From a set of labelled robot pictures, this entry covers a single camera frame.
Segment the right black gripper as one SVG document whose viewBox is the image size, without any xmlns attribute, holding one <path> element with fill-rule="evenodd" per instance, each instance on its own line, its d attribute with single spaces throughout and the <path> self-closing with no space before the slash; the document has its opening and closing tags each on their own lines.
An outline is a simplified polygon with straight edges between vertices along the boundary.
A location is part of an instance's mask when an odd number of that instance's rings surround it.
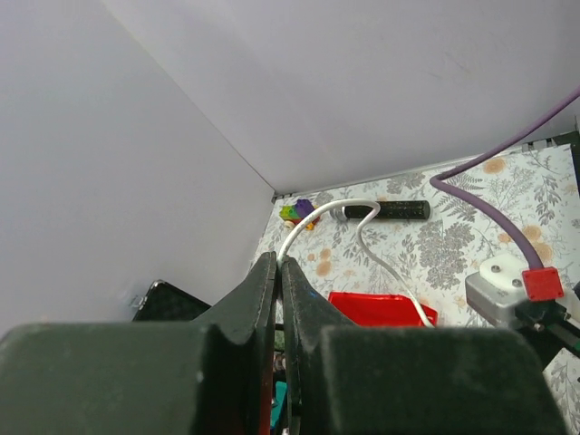
<svg viewBox="0 0 580 435">
<path fill-rule="evenodd" d="M 556 301 L 525 301 L 516 306 L 516 331 L 537 356 L 556 356 L 562 349 L 579 355 L 579 328 L 571 314 Z"/>
</svg>

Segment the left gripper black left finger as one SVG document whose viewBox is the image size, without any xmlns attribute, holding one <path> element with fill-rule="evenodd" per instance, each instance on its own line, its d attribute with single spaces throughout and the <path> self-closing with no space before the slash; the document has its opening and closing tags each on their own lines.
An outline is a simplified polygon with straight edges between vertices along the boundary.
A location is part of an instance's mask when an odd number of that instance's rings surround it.
<svg viewBox="0 0 580 435">
<path fill-rule="evenodd" d="M 193 325 L 200 333 L 192 434 L 268 434 L 277 262 L 262 254 L 246 278 Z"/>
</svg>

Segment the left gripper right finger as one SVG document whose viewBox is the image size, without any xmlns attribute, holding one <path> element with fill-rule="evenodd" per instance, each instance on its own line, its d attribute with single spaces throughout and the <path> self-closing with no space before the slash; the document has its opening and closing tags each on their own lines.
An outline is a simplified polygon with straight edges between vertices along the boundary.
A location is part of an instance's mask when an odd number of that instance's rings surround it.
<svg viewBox="0 0 580 435">
<path fill-rule="evenodd" d="M 358 328 L 311 286 L 290 256 L 280 266 L 292 434 L 355 434 Z"/>
</svg>

